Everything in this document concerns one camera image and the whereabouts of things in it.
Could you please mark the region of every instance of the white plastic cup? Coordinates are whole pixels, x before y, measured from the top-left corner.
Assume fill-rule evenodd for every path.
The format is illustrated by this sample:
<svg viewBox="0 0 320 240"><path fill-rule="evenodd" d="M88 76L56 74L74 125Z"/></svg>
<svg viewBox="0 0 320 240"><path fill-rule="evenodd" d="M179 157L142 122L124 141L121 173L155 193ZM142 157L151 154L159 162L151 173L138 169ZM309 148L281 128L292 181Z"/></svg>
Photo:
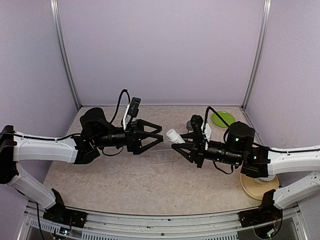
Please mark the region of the white plastic cup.
<svg viewBox="0 0 320 240"><path fill-rule="evenodd" d="M173 144L185 144L185 140L173 128L166 132L166 136Z"/></svg>

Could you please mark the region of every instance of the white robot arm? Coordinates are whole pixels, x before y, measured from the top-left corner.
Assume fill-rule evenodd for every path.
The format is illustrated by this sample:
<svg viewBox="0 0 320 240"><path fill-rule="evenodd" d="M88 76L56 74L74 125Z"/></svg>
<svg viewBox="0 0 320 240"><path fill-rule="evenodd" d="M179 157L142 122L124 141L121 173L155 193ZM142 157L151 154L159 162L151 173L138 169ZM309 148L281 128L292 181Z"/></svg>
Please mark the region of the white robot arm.
<svg viewBox="0 0 320 240"><path fill-rule="evenodd" d="M313 151L319 149L319 147L319 145L316 145L289 149L272 148L272 150L287 153L269 151L268 159L270 159L270 163L267 168L271 178L276 174L313 171L299 181L279 188L274 192L274 206L278 209L285 209L320 190L320 152Z"/></svg>
<svg viewBox="0 0 320 240"><path fill-rule="evenodd" d="M208 118L208 110L219 117L208 107L205 119ZM206 128L209 127L207 122L201 116L193 115L190 120L193 132L182 134L182 141L173 143L171 147L198 168L207 159L213 161L215 166L215 162L231 165L229 173L216 167L226 174L241 167L242 174L264 181L272 180L276 174L313 171L289 186L266 192L258 209L240 212L243 227L273 221L275 216L280 219L282 209L320 190L319 145L291 149L269 148L254 143L255 130L245 123L238 121L229 126L223 119L221 121L228 126L224 143L210 140L210 136L206 135Z"/></svg>
<svg viewBox="0 0 320 240"><path fill-rule="evenodd" d="M81 133L61 138L24 134L14 131L11 125L5 126L0 132L0 184L7 184L40 204L45 209L45 219L83 228L86 213L67 209L60 194L43 186L23 169L20 162L41 160L89 164L105 147L119 149L126 146L128 152L139 155L163 142L163 136L158 134L161 126L142 119L132 122L138 115L139 104L140 99L133 97L124 116L124 119L127 115L131 118L128 123L123 121L123 127L108 122L101 108L91 108L80 118ZM154 130L145 131L146 126ZM147 138L154 140L142 145L142 140Z"/></svg>

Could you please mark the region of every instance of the transparent container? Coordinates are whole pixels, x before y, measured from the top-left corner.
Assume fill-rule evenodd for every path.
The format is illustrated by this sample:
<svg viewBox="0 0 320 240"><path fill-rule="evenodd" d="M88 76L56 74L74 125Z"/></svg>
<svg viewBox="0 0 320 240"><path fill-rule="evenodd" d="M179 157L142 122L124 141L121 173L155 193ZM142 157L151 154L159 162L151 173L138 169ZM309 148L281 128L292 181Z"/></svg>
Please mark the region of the transparent container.
<svg viewBox="0 0 320 240"><path fill-rule="evenodd" d="M179 160L178 153L173 149L155 150L150 152L152 164L169 163Z"/></svg>

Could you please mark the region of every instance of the beige countertop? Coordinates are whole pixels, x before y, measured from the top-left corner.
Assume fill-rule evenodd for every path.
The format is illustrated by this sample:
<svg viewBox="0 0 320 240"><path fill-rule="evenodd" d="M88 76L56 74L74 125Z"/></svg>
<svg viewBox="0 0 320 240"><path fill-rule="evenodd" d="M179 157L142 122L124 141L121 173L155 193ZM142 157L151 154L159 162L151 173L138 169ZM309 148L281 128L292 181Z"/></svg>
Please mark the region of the beige countertop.
<svg viewBox="0 0 320 240"><path fill-rule="evenodd" d="M79 118L88 109L81 108L68 134L81 132ZM115 107L102 109L110 121ZM238 107L215 109L246 122ZM114 121L116 126L120 126L124 111L125 108L120 107ZM137 119L161 125L164 142L135 156L125 147L117 156L101 155L87 165L53 162L44 184L56 189L66 206L106 213L191 215L258 206L260 201L247 196L241 187L240 168L226 175L216 170L212 161L205 160L203 167L197 168L179 154L169 162L151 162L152 151L171 149L165 136L169 129L184 134L191 116L204 117L205 111L204 106L140 106ZM215 126L211 120L208 122L212 128L211 139L222 142L225 128ZM117 150L105 148L105 152L111 154ZM230 171L229 165L217 164Z"/></svg>

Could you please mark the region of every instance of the wire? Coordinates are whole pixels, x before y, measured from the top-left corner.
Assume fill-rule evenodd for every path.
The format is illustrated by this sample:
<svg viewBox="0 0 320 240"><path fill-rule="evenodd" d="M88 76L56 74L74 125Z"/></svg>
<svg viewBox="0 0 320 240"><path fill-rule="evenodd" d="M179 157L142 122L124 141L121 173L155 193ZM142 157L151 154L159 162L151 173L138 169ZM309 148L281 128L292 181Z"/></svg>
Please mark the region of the wire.
<svg viewBox="0 0 320 240"><path fill-rule="evenodd" d="M51 141L51 142L56 142L56 141L61 141L73 136L80 136L80 133L72 133L69 134L67 136L64 137L60 137L60 138L45 138L45 137L37 137L37 136L25 136L25 135L20 135L20 134L16 134L16 133L12 133L12 132L0 132L0 135L11 135L11 136L15 136L18 138L22 138L22 139L33 139L33 140L42 140L42 141Z"/></svg>
<svg viewBox="0 0 320 240"><path fill-rule="evenodd" d="M293 150L293 151L280 151L280 150L274 150L268 146L263 146L260 145L258 143L253 143L253 145L259 147L260 149L265 149L268 150L270 152L274 152L274 153L279 153L279 154L297 154L297 153L309 153L309 152L318 152L320 151L320 148L315 148L315 149L307 149L307 150Z"/></svg>
<svg viewBox="0 0 320 240"><path fill-rule="evenodd" d="M222 118L222 116L220 116L220 115L217 113L216 110L213 109L213 107L208 106L208 107L206 108L206 110L205 110L202 133L204 134L204 133L205 133L205 130L206 130L206 124L207 124L207 122L208 122L209 110L211 110L211 111L227 126L227 130L228 130L229 127L230 127L230 125ZM211 144L210 144L210 142L208 141L207 138L205 138L205 141L206 141L206 143L207 143L209 146L211 146Z"/></svg>
<svg viewBox="0 0 320 240"><path fill-rule="evenodd" d="M71 233L71 230L72 230L71 224L72 224L72 216L70 217L70 224L69 224L69 227L70 227L70 233Z"/></svg>
<svg viewBox="0 0 320 240"><path fill-rule="evenodd" d="M205 111L205 116L204 116L204 125L203 125L203 130L202 132L205 133L206 130L206 123L208 122L208 114L209 110L211 110L228 128L225 130L224 135L223 135L223 140L226 143L226 136L229 132L229 127L230 125L214 110L211 106L208 106ZM205 138L206 143L211 146L210 142ZM279 153L279 154L297 154L297 153L309 153L309 152L318 152L320 151L320 148L315 148L315 149L308 149L308 150L293 150L293 151L280 151L280 150L274 150L268 146L263 146L258 143L253 143L253 145L259 147L260 149L265 149L270 152L274 153Z"/></svg>
<svg viewBox="0 0 320 240"><path fill-rule="evenodd" d="M106 153L104 152L105 149L103 149L103 150L102 150L102 154L105 155L105 156L107 156L107 157L114 157L114 156L119 155L119 154L123 151L123 149L124 149L124 146L121 146L121 150L120 150L119 152L115 153L115 154L106 154Z"/></svg>
<svg viewBox="0 0 320 240"><path fill-rule="evenodd" d="M128 97L128 104L131 102L131 100L130 100L130 95L129 95L129 93L128 93L128 89L123 89L123 90L121 91L120 95L119 95L119 99L118 99L118 103L116 104L116 109L115 109L114 115L113 115L113 117L112 117L112 119L111 119L111 121L110 121L111 124L113 123L113 121L115 120L115 118L116 118L116 116L117 116L117 114L118 114L120 102L121 102L121 99L122 99L122 95L123 95L124 93L126 93L126 96Z"/></svg>
<svg viewBox="0 0 320 240"><path fill-rule="evenodd" d="M41 224L40 224L39 204L37 202L35 204L36 204L36 213L37 213L37 218L38 218L38 225L39 225L40 234L41 234L42 239L46 240L44 233L42 232Z"/></svg>
<svg viewBox="0 0 320 240"><path fill-rule="evenodd" d="M281 221L280 221L280 224L278 223L277 225L276 225L276 232L271 236L271 237L274 237L275 235L277 235L278 233L279 233L279 231L280 231L280 229L281 229L281 227L282 227L282 222L284 221L284 217L283 217L283 215L281 216Z"/></svg>
<svg viewBox="0 0 320 240"><path fill-rule="evenodd" d="M231 165L231 172L226 172L225 170L219 168L217 166L216 162L214 162L214 161L213 161L213 165L217 170L219 170L220 172L223 172L224 174L230 175L230 174L232 174L234 172L234 166L233 165Z"/></svg>
<svg viewBox="0 0 320 240"><path fill-rule="evenodd" d="M227 137L227 134L229 133L229 128L227 128L223 134L223 141L224 143L226 144L227 143L227 140L226 140L226 137Z"/></svg>

